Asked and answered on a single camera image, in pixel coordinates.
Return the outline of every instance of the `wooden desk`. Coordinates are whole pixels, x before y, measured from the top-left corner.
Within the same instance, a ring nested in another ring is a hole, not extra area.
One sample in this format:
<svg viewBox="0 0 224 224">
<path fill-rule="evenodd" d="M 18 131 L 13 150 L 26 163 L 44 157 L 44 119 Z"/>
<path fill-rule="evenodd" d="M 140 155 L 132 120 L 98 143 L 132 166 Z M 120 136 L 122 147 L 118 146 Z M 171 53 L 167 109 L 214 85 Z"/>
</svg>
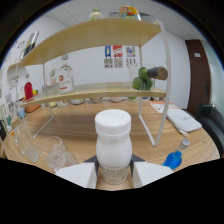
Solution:
<svg viewBox="0 0 224 224">
<path fill-rule="evenodd" d="M 79 163 L 82 163 L 96 155 L 97 134 L 94 123 L 96 114 L 102 110 L 121 109 L 130 113 L 132 118 L 130 137 L 133 154 L 147 162 L 162 164 L 167 155 L 178 147 L 184 136 L 166 119 L 160 142 L 157 147 L 153 147 L 138 117 L 138 106 L 138 101 L 130 102 L 123 100 L 119 103 L 113 103 L 110 100 L 104 100 L 101 103 L 95 104 L 87 101 L 81 105 L 57 107 L 56 109 L 52 109 L 54 119 L 31 141 L 37 149 L 40 149 L 41 142 L 44 139 L 51 136 L 58 136 L 63 139 L 69 151 L 76 156 Z M 49 116 L 48 108 L 39 108 L 35 112 L 27 114 L 26 121 L 30 130 L 35 133 L 49 119 Z M 156 138 L 162 114 L 159 114 L 148 101 L 143 101 L 142 117 L 151 131 L 153 138 Z M 183 156 L 182 164 L 176 171 L 193 164 L 220 158 L 214 142 L 204 129 L 189 133 L 188 139 L 190 146 Z M 21 156 L 10 134 L 7 134 L 4 146 L 6 156 L 9 160 L 32 164 L 52 173 L 45 164 L 43 157 L 40 157 L 37 163 L 32 163 L 26 157 Z M 119 190 L 131 188 L 133 188 L 133 184 L 130 172 L 127 180 L 120 185 L 107 184 L 99 172 L 96 189 Z"/>
</svg>

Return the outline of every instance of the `small bottle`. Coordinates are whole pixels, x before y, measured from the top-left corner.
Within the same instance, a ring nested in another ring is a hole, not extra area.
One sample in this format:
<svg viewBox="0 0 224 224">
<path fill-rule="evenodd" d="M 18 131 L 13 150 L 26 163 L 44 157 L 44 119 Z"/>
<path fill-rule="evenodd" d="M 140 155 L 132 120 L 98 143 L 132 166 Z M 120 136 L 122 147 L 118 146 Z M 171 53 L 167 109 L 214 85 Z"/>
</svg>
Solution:
<svg viewBox="0 0 224 224">
<path fill-rule="evenodd" d="M 178 149 L 175 152 L 170 153 L 162 166 L 168 166 L 172 170 L 176 169 L 182 163 L 182 155 L 185 149 L 189 146 L 190 142 L 188 139 L 184 138 Z"/>
<path fill-rule="evenodd" d="M 75 91 L 73 82 L 73 71 L 68 65 L 68 55 L 62 57 L 62 67 L 59 69 L 59 90 L 61 94 Z"/>
<path fill-rule="evenodd" d="M 93 12 L 89 15 L 89 21 L 96 19 L 103 19 L 103 14 L 99 9 L 93 9 Z"/>
<path fill-rule="evenodd" d="M 33 99 L 33 87 L 29 82 L 29 74 L 26 75 L 26 84 L 24 86 L 26 101 L 30 101 Z"/>
</svg>

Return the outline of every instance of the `shelf board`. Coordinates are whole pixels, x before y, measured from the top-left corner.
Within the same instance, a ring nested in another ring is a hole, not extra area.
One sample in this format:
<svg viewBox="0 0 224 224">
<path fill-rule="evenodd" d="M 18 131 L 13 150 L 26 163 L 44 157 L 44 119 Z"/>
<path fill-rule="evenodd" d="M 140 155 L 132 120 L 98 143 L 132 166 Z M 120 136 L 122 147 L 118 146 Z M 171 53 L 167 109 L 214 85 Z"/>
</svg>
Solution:
<svg viewBox="0 0 224 224">
<path fill-rule="evenodd" d="M 23 103 L 21 107 L 61 100 L 86 99 L 90 97 L 166 97 L 166 92 L 159 88 L 153 88 L 150 91 L 141 91 L 130 89 L 129 86 L 129 82 L 94 83 L 75 86 L 75 92 L 67 94 L 60 94 L 59 89 L 53 89 L 34 97 L 34 100 L 30 102 Z"/>
<path fill-rule="evenodd" d="M 91 47 L 142 47 L 160 32 L 158 25 L 139 20 L 110 18 L 87 21 L 45 39 L 23 58 L 20 66 L 43 64 L 61 55 Z"/>
<path fill-rule="evenodd" d="M 14 64 L 9 65 L 8 70 L 11 70 L 11 69 L 16 68 L 16 65 L 17 65 L 17 63 L 14 63 Z"/>
</svg>

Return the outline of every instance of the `red object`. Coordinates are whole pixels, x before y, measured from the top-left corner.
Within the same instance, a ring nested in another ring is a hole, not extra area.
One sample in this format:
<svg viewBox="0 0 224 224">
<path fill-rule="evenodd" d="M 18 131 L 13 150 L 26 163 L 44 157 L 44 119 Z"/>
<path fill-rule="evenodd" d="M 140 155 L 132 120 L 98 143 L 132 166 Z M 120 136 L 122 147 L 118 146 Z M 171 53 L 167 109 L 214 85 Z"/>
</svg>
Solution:
<svg viewBox="0 0 224 224">
<path fill-rule="evenodd" d="M 123 52 L 122 52 L 122 45 L 114 45 L 113 46 L 113 56 L 116 58 L 118 57 L 123 57 Z"/>
<path fill-rule="evenodd" d="M 25 111 L 26 113 L 31 113 L 33 111 L 35 111 L 36 109 L 38 109 L 39 107 L 41 107 L 40 104 L 35 104 L 35 105 L 31 105 L 31 106 L 28 106 L 28 107 L 25 107 Z"/>
<path fill-rule="evenodd" d="M 33 99 L 33 87 L 30 82 L 27 82 L 24 86 L 26 101 L 30 101 Z"/>
</svg>

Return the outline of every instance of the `plastic bottle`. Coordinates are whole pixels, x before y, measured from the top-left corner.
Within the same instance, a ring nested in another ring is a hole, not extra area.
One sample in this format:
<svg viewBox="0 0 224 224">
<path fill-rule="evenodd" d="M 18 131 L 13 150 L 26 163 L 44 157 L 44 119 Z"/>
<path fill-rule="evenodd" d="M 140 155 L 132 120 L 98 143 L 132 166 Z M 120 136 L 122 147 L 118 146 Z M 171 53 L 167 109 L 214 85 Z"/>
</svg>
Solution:
<svg viewBox="0 0 224 224">
<path fill-rule="evenodd" d="M 93 9 L 93 12 L 89 15 L 89 20 L 103 19 L 103 14 L 99 9 Z"/>
<path fill-rule="evenodd" d="M 185 151 L 185 149 L 189 146 L 190 142 L 188 139 L 184 138 L 178 149 L 175 150 L 175 152 L 170 153 L 165 162 L 162 164 L 162 166 L 168 166 L 172 170 L 176 169 L 180 164 L 182 163 L 182 155 Z"/>
<path fill-rule="evenodd" d="M 25 91 L 25 97 L 26 101 L 30 101 L 33 99 L 33 87 L 32 84 L 29 82 L 29 75 L 26 75 L 26 81 L 27 83 L 24 86 L 24 91 Z"/>
<path fill-rule="evenodd" d="M 96 157 L 103 179 L 120 184 L 127 178 L 132 157 L 131 116 L 123 110 L 104 110 L 96 115 L 95 128 Z"/>
</svg>

